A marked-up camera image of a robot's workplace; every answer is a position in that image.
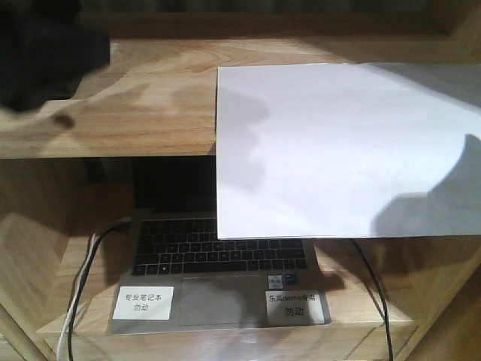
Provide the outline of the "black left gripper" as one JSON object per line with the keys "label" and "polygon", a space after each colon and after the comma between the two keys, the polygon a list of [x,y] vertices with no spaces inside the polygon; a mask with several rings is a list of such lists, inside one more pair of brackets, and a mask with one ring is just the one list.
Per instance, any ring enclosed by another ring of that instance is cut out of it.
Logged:
{"label": "black left gripper", "polygon": [[32,111],[71,98],[110,62],[107,34],[80,24],[79,1],[1,3],[1,106]]}

